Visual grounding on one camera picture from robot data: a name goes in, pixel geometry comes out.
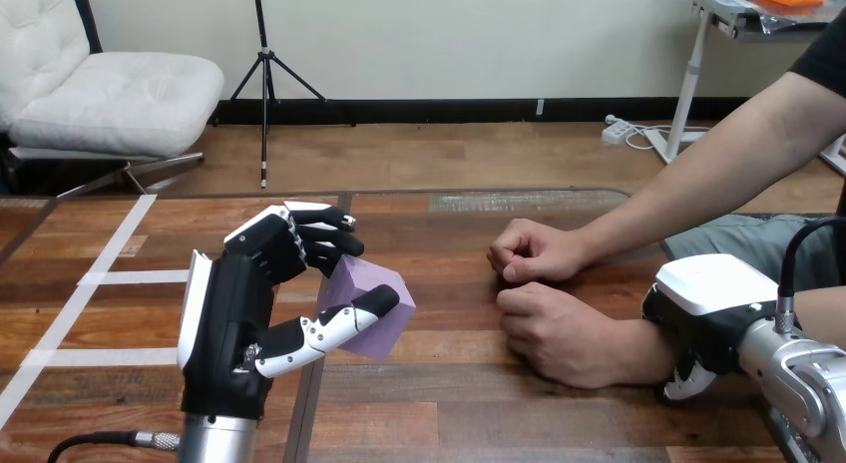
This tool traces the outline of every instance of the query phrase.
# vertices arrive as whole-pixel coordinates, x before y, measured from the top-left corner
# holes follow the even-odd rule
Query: wrist
[[[648,320],[619,320],[617,324],[616,384],[652,385],[665,381],[680,358],[680,345]]]
[[[579,247],[576,249],[576,255],[581,267],[588,266],[606,257],[606,252],[603,249],[604,240],[596,228],[588,225],[572,231],[572,233],[576,237],[574,241],[579,243]]]

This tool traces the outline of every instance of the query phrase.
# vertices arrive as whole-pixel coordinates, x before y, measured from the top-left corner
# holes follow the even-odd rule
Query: metal table frame
[[[699,17],[699,29],[693,44],[693,52],[687,63],[681,93],[675,107],[668,139],[657,130],[643,132],[649,143],[665,164],[678,156],[681,145],[690,144],[701,138],[705,132],[685,132],[690,104],[699,81],[702,58],[705,52],[705,40],[712,27],[731,39],[743,42],[810,42],[820,31],[804,30],[785,33],[766,34],[754,24],[757,10],[745,0],[691,0],[692,12]],[[846,159],[840,153],[844,138],[833,142],[820,157],[836,171],[846,176]]]

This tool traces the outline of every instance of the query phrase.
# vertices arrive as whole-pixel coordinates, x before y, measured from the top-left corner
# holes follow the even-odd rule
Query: purple foam cube
[[[335,305],[348,304],[381,284],[397,292],[399,303],[387,315],[339,348],[368,358],[385,360],[417,309],[402,275],[361,258],[350,255],[341,257],[329,279],[329,285],[317,298],[318,312]]]

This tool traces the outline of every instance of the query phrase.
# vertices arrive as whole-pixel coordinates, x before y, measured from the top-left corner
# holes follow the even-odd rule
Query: wooden table
[[[581,226],[626,199],[607,190],[51,203],[0,253],[0,461],[42,462],[81,432],[180,432],[173,347],[191,251],[219,255],[224,235],[283,199],[351,209],[364,257],[405,277],[417,312],[386,362],[338,350],[277,378],[257,462],[783,461],[741,378],[667,408],[643,388],[579,391],[540,379],[505,349],[488,245],[516,217]],[[7,215],[0,206],[0,222]],[[665,261],[654,245],[562,289],[638,318]],[[274,322],[313,316],[321,281],[310,270],[281,286]],[[75,448],[65,459],[175,460],[121,447]]]

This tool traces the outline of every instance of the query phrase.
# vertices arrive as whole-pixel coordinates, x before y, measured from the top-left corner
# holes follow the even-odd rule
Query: white wall
[[[332,99],[677,96],[696,30],[686,0],[263,1],[270,47]],[[227,96],[259,47],[252,0],[91,2],[104,49],[209,58]],[[713,32],[698,95],[752,95],[804,47]]]

